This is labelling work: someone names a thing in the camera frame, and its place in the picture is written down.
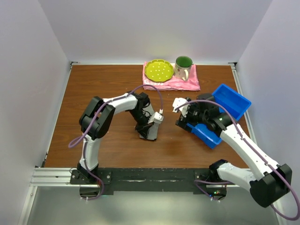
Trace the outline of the grey sock black stripes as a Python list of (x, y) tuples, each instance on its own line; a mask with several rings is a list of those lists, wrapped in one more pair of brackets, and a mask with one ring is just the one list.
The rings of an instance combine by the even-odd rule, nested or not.
[(158, 135), (159, 124), (152, 123), (148, 124), (148, 135)]

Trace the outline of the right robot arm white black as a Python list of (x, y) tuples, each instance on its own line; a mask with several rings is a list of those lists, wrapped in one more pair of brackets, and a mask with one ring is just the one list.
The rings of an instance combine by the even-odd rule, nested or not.
[(210, 181), (238, 185), (258, 205), (267, 208), (290, 192), (292, 169), (270, 158), (241, 128), (238, 120), (250, 105), (238, 93), (229, 99), (215, 93), (199, 95), (196, 100), (175, 98), (172, 104), (173, 112), (180, 113), (177, 126), (195, 134), (212, 149), (226, 142), (249, 167), (241, 169), (220, 159), (209, 166)]

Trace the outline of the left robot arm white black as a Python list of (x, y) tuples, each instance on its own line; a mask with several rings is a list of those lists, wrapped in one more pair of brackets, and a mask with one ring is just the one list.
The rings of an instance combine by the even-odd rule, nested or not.
[(114, 115), (121, 112), (131, 114), (136, 121), (135, 130), (140, 138), (148, 141), (157, 139), (158, 127), (164, 119), (163, 108), (154, 111), (146, 93), (129, 91), (113, 98), (93, 97), (79, 119), (82, 135), (68, 145), (69, 148), (73, 148), (80, 142), (83, 143), (77, 170), (87, 184), (95, 182), (103, 186), (103, 178), (98, 174), (98, 152)]

